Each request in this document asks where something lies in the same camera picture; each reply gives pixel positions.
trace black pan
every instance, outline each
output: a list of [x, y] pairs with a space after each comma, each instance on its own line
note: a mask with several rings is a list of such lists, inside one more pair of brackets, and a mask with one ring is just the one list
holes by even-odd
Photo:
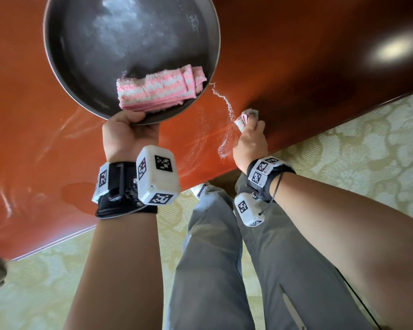
[[[202, 66], [209, 82], [219, 58], [220, 29], [211, 0], [49, 0], [44, 43], [67, 93], [108, 119], [120, 111], [117, 78], [191, 64]], [[176, 116], [194, 101], [150, 113], [141, 124]]]

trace wooden table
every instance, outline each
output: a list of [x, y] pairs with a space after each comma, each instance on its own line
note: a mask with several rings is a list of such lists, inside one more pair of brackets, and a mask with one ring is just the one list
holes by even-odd
[[[233, 120], [251, 106], [270, 151], [413, 93], [413, 0], [214, 0], [220, 62], [206, 93], [162, 124], [183, 189], [235, 169]], [[0, 257], [87, 231], [103, 120], [57, 83], [46, 0], [0, 0]]]

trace hand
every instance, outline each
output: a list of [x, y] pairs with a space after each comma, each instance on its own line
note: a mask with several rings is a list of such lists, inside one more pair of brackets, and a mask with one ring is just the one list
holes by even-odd
[[268, 156], [268, 143], [263, 134], [264, 129], [265, 122], [257, 122], [255, 116], [250, 114], [246, 127], [232, 150], [237, 167], [245, 174], [252, 161]]
[[107, 162], [136, 162], [141, 150], [158, 145], [159, 124], [131, 125], [145, 118], [145, 112], [122, 110], [103, 125], [103, 144]]

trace gray pants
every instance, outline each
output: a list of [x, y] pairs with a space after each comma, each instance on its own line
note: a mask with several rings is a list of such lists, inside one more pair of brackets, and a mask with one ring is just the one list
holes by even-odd
[[[246, 176], [236, 191], [245, 189]], [[176, 268], [167, 329], [254, 329], [241, 274], [242, 240], [260, 281], [266, 329], [296, 330], [281, 295], [287, 294], [308, 330], [372, 329], [334, 266], [273, 203], [258, 227], [233, 212], [224, 190], [209, 186], [188, 225]]]

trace beige green carpet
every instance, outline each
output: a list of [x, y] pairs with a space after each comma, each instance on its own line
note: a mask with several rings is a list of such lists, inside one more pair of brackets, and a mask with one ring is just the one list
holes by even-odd
[[[301, 175], [366, 195], [413, 217], [413, 95], [278, 155]], [[186, 191], [158, 215], [165, 305], [196, 202]], [[62, 328], [92, 234], [9, 264], [6, 284], [0, 289], [0, 330]], [[242, 263], [253, 317], [257, 329], [264, 329], [260, 286], [248, 253]]]

